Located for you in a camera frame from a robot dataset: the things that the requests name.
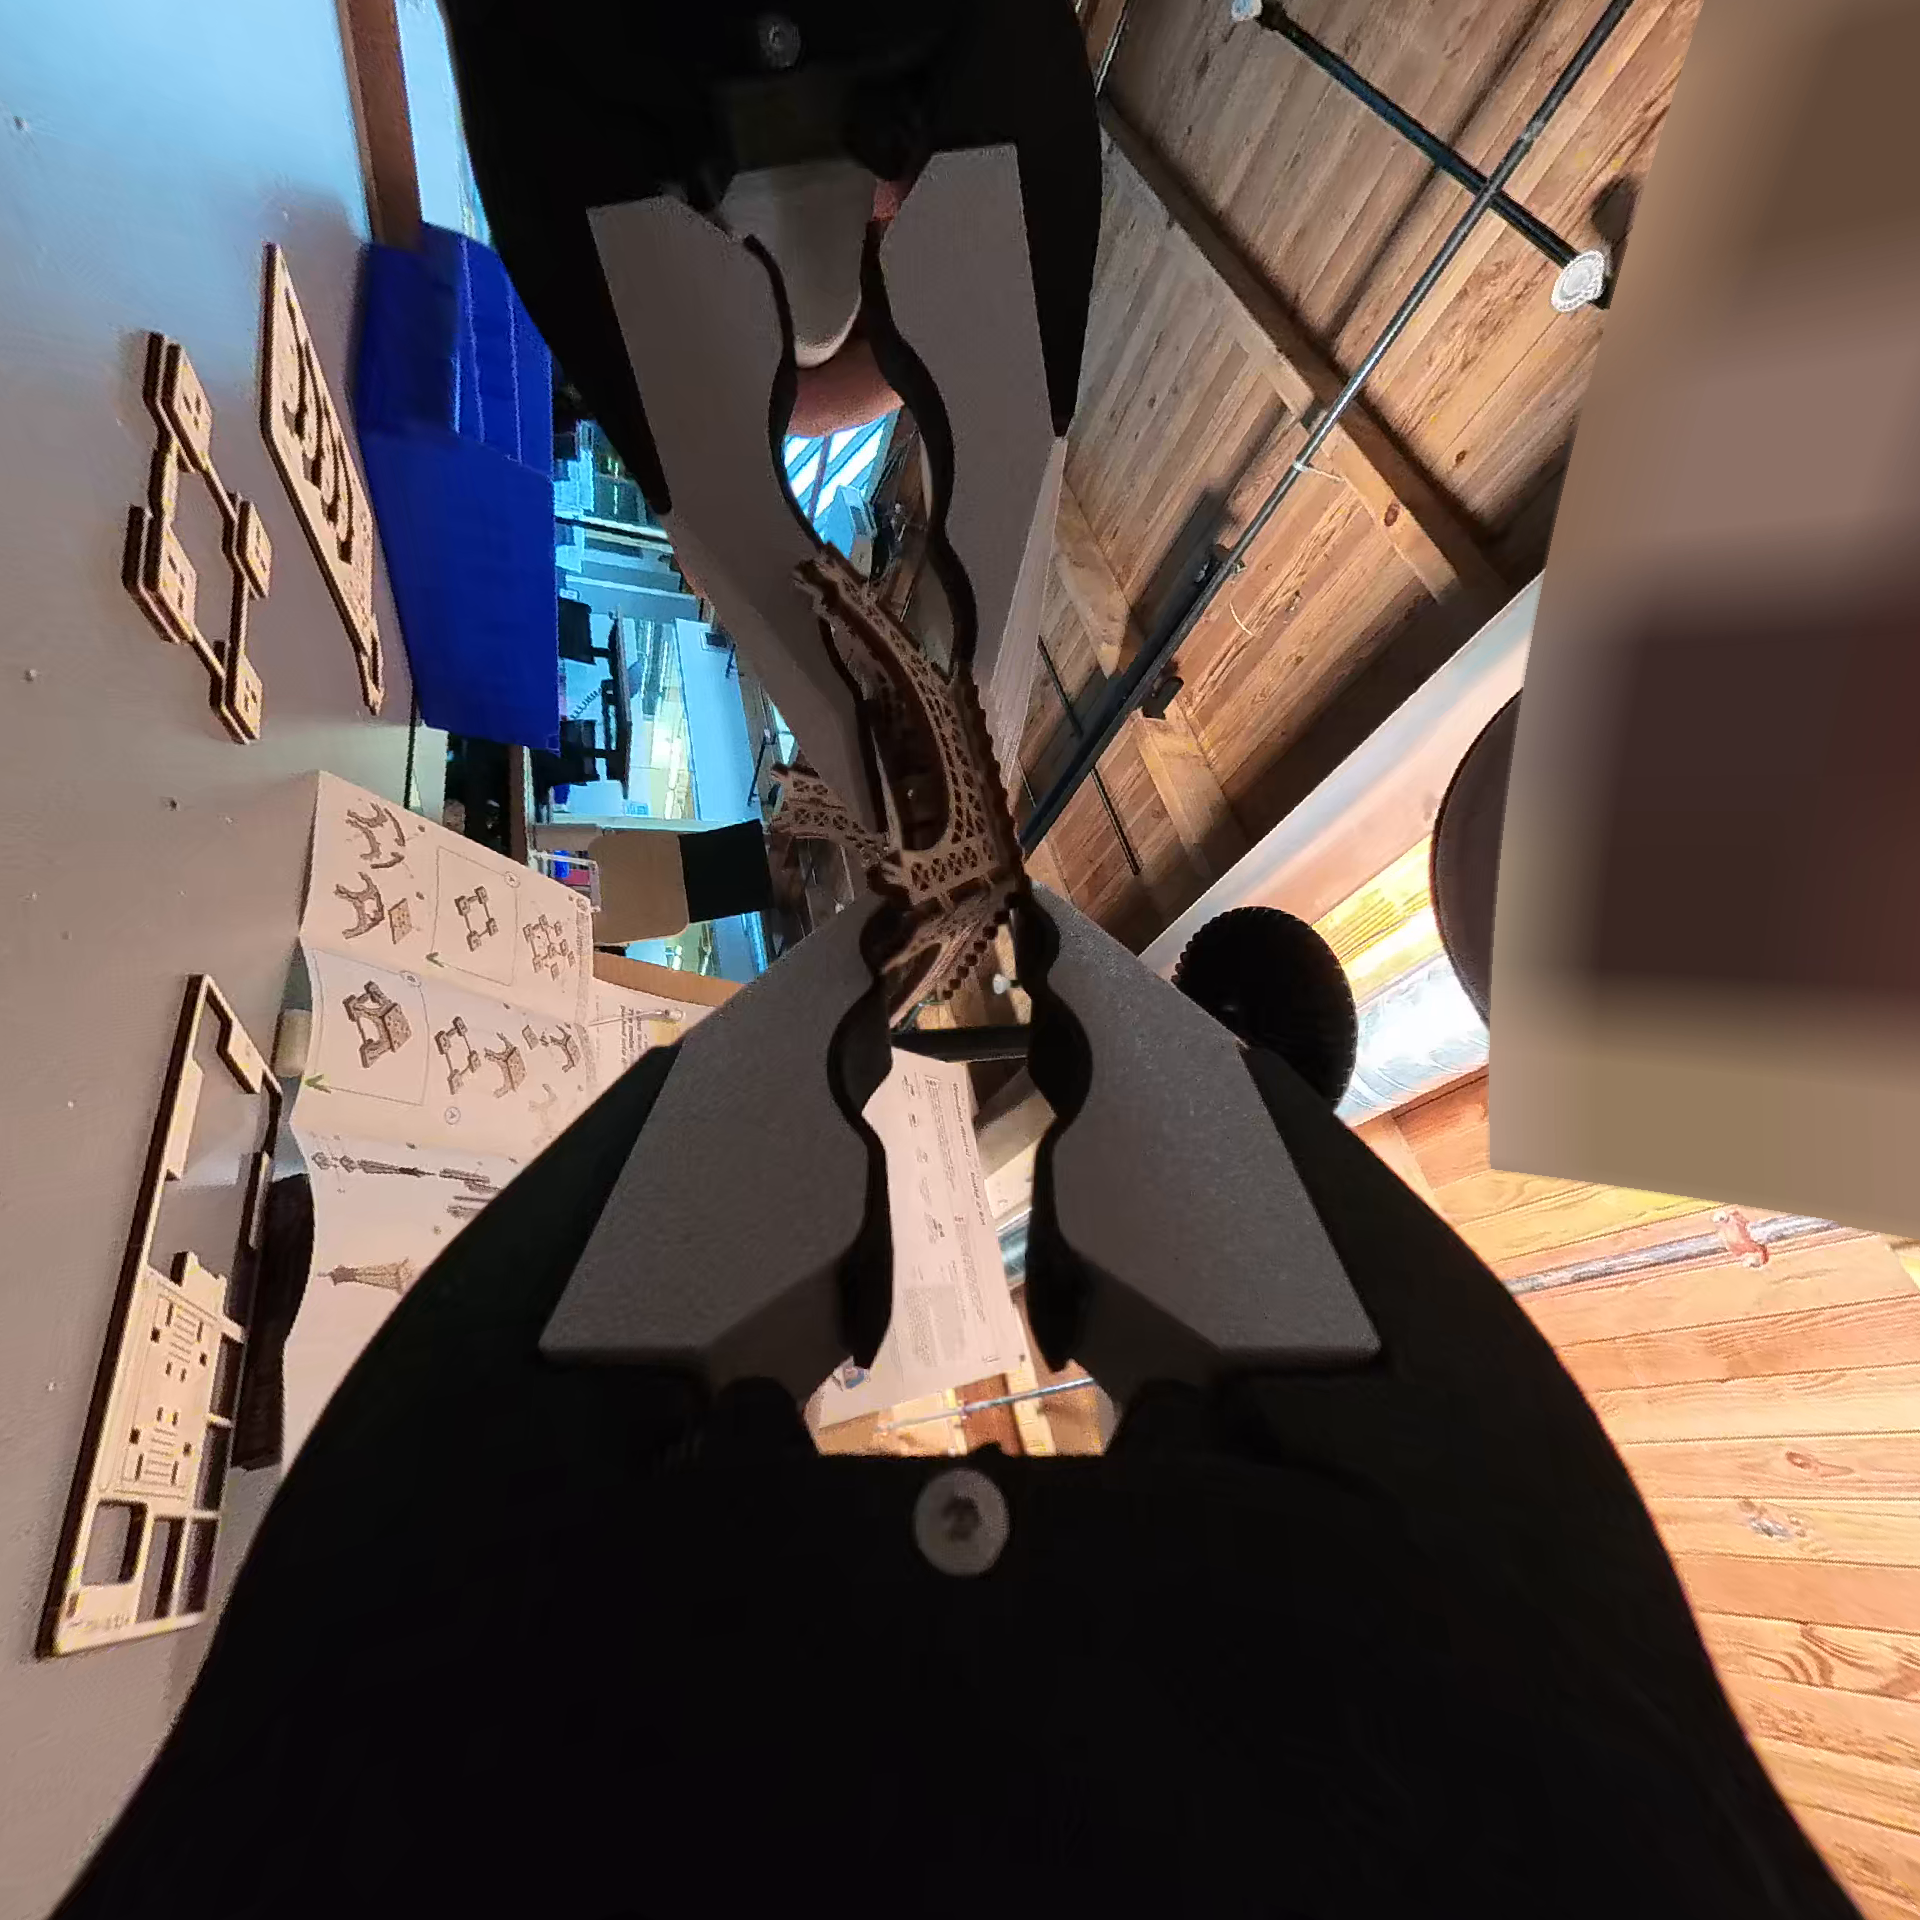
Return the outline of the brown board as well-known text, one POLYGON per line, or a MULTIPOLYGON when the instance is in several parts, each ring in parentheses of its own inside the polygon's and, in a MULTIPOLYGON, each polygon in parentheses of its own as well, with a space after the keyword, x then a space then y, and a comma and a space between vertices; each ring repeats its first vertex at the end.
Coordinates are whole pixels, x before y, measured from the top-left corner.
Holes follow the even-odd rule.
POLYGON ((666 830, 612 827, 588 844, 599 886, 597 946, 623 950, 680 936, 689 923, 682 839, 666 830))

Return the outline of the white printed paper sheet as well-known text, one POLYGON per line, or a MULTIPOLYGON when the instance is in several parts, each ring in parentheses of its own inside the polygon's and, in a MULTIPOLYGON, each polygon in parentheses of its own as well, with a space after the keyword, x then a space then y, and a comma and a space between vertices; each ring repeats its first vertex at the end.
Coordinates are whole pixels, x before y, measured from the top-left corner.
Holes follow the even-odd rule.
POLYGON ((815 1430, 877 1418, 1024 1360, 959 1063, 895 1052, 865 1122, 884 1151, 894 1304, 873 1362, 842 1360, 808 1406, 815 1430))

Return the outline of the white instruction booklet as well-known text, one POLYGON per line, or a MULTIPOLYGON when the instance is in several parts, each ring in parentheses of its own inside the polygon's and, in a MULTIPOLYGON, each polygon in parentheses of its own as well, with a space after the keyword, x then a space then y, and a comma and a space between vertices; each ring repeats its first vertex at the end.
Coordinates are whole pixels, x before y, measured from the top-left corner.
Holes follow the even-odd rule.
POLYGON ((733 988, 601 978, 580 892, 336 775, 310 837, 280 1056, 316 1259, 285 1366, 336 1378, 541 1149, 733 988))

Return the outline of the grey desk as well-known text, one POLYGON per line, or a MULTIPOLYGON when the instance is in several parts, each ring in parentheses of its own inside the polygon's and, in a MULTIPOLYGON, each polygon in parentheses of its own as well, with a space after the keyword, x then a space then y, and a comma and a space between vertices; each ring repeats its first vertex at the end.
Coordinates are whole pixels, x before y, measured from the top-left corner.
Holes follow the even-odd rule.
POLYGON ((46 1916, 164 1739, 193 1626, 37 1655, 185 984, 270 1045, 312 775, 401 798, 409 680, 364 706, 257 429, 265 247, 346 402, 368 239, 337 4, 5 4, 5 1916, 46 1916), (249 612, 262 732, 124 582, 148 333, 185 348, 212 456, 273 542, 249 612))

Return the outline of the wooden lattice tower base model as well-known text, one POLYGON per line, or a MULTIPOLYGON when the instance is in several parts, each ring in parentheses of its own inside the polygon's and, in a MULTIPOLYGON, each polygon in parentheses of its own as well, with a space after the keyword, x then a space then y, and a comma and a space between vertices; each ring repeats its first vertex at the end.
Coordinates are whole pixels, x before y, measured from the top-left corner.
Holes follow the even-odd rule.
POLYGON ((964 663, 930 655, 832 546, 788 540, 756 589, 781 688, 836 725, 829 771, 772 766, 772 845, 826 844, 879 900, 863 954, 892 1024, 980 970, 1024 892, 1000 766, 964 663))

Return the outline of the wooden sheet with small parts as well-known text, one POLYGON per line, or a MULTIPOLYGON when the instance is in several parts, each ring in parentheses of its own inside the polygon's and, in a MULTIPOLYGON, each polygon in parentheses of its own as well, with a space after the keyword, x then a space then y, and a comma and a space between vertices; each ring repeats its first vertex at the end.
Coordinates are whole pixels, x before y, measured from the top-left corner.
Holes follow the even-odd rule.
POLYGON ((276 242, 260 259, 257 420, 312 560, 336 605, 365 709, 386 704, 376 624, 376 525, 344 412, 276 242))

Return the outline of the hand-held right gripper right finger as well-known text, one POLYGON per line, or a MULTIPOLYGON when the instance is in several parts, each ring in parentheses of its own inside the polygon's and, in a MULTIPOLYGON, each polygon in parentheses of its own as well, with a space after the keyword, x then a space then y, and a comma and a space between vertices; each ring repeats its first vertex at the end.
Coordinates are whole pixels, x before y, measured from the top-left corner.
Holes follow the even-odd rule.
POLYGON ((1044 885, 1017 906, 1046 1101, 1028 1325, 1102 1386, 1327 1371, 1380 1350, 1240 1045, 1044 885))

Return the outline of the person's left hand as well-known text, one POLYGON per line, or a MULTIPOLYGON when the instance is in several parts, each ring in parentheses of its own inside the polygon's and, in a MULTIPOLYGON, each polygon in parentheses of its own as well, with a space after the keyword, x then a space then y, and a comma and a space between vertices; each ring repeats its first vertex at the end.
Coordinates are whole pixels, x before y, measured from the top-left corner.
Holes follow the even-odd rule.
POLYGON ((784 434, 824 439, 879 420, 898 407, 900 395, 879 368, 873 343, 855 333, 821 364, 797 365, 784 434))

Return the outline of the silver duct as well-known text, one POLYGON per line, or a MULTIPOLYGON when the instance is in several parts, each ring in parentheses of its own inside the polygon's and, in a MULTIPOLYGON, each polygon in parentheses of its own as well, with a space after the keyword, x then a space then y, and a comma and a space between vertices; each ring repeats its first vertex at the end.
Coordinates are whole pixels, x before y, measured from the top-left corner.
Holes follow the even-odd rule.
POLYGON ((1487 1064, 1487 1026, 1474 1013, 1437 925, 1431 852, 1433 842, 1423 837, 1313 923, 1342 964, 1357 1010, 1356 1064, 1335 1107, 1351 1124, 1487 1064))

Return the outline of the black round knob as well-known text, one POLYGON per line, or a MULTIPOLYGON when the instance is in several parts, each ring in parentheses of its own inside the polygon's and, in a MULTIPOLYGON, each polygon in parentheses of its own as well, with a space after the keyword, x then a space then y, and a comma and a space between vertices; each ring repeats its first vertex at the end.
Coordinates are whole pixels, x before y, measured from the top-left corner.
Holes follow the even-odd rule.
POLYGON ((1330 1109, 1346 1096, 1359 1048, 1352 984, 1319 931, 1269 906, 1200 925, 1170 983, 1237 1043, 1281 1058, 1330 1109))

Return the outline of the metal conduit pipe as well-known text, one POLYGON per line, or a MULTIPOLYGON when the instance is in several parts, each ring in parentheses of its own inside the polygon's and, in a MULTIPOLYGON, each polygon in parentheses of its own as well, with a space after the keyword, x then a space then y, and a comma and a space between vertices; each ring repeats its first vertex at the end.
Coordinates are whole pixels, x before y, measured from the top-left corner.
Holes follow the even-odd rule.
POLYGON ((1447 231, 1447 238, 1426 259, 1418 276, 1410 284, 1392 317, 1380 326, 1356 370, 1346 375, 1332 398, 1319 402, 1300 450, 1292 455, 1274 487, 1245 520, 1234 546, 1230 546, 1228 554, 1210 566, 1200 591, 1189 604, 1189 610, 1170 631, 1144 644, 1142 652, 1111 679, 1109 690, 1093 709, 1087 732, 1076 739, 1071 759, 1062 767, 1061 776, 1052 783, 1044 798, 1034 800, 1028 808, 1018 827, 1021 852, 1028 856, 1039 852, 1039 845, 1061 821, 1076 790, 1095 776, 1102 755, 1120 736, 1121 725, 1144 706, 1144 698, 1164 684, 1168 669, 1173 668, 1173 658, 1184 648, 1223 591, 1242 573, 1253 546, 1266 523, 1278 517, 1280 504, 1289 501, 1305 477, 1317 476, 1313 456, 1338 431, 1343 431, 1348 422, 1367 428, 1367 436, 1356 439, 1359 462, 1374 477, 1386 485, 1390 493, 1401 502, 1401 515, 1408 528, 1428 542, 1439 563, 1442 582, 1428 584, 1428 596, 1433 600, 1447 600, 1452 595, 1461 595, 1472 604, 1485 604, 1490 595, 1501 587, 1501 573, 1481 554, 1478 542, 1455 520, 1452 510, 1447 510, 1437 493, 1426 485, 1423 470, 1401 456, 1401 448, 1361 407, 1359 398, 1385 357, 1401 343, 1415 317, 1423 310, 1453 260, 1469 245, 1474 231, 1508 200, 1503 191, 1506 182, 1522 166, 1525 158, 1538 143, 1551 119, 1568 102, 1577 83, 1582 83, 1590 67, 1599 60, 1599 53, 1606 47, 1628 12, 1628 2, 1610 2, 1596 13, 1596 21, 1582 43, 1572 51, 1565 67, 1546 87, 1546 94, 1538 100, 1522 130, 1513 136, 1495 171, 1481 181, 1469 203, 1447 231))

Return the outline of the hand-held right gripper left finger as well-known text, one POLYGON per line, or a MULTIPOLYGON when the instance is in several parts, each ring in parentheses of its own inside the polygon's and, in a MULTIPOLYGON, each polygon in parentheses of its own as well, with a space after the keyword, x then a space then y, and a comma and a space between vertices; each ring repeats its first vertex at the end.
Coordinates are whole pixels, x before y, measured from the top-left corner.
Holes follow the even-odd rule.
POLYGON ((894 1232, 863 1110, 894 1063, 879 963, 903 923, 889 895, 853 902, 671 1047, 544 1355, 695 1378, 877 1355, 894 1232))

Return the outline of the black ceiling pipe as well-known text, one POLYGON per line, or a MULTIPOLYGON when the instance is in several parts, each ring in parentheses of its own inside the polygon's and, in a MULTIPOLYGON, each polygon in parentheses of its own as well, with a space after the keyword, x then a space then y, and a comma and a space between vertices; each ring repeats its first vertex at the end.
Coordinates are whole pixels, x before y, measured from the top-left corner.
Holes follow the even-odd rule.
POLYGON ((1428 164, 1442 174, 1444 178, 1453 181, 1455 186, 1469 190, 1477 199, 1485 197, 1484 210, 1495 213, 1495 218, 1506 224, 1513 234, 1520 234, 1538 253, 1542 253, 1560 274, 1572 271, 1572 267, 1583 260, 1596 267, 1599 274, 1597 292, 1582 294, 1577 303, 1596 303, 1606 288, 1609 271, 1613 264, 1610 253, 1606 247, 1583 247, 1574 250, 1569 239, 1565 239, 1559 231, 1550 229, 1542 220, 1538 220, 1532 210, 1527 210, 1520 200, 1506 197, 1506 191, 1490 195, 1487 191, 1487 176, 1469 159, 1463 158, 1457 148, 1447 143, 1437 133, 1433 133, 1426 123, 1413 117, 1406 108, 1392 100, 1380 87, 1368 83, 1343 55, 1338 55, 1332 46, 1324 43, 1313 34, 1303 28, 1281 2, 1256 2, 1256 4, 1231 4, 1231 16, 1240 26, 1256 26, 1261 32, 1280 37, 1287 46, 1294 47, 1303 60, 1310 61, 1325 80, 1335 87, 1346 92, 1361 110, 1367 110, 1375 122, 1386 125, 1396 136, 1410 143, 1413 150, 1423 156, 1428 164))

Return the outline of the dark box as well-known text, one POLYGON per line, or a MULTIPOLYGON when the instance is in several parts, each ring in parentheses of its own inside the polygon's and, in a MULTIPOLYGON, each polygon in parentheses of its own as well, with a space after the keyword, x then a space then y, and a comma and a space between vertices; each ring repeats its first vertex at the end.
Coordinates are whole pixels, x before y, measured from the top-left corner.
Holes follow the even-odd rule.
POLYGON ((300 1317, 316 1258, 316 1195, 310 1178, 276 1180, 262 1212, 247 1358, 231 1419, 231 1466, 262 1472, 280 1466, 285 1450, 285 1346, 300 1317))

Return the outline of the wooden square corner frame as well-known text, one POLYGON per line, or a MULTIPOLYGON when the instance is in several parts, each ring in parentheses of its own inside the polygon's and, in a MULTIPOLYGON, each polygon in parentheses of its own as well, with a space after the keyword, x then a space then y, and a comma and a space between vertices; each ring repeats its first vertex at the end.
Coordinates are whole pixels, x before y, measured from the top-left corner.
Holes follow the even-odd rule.
POLYGON ((271 589, 273 544, 260 507, 231 492, 212 462, 215 414, 178 341, 150 332, 141 398, 152 422, 148 485, 128 510, 124 587, 152 631, 199 658, 208 706, 234 743, 256 743, 265 688, 249 653, 250 607, 271 589), (201 615, 201 573, 178 533, 188 483, 205 488, 229 573, 224 626, 201 615))

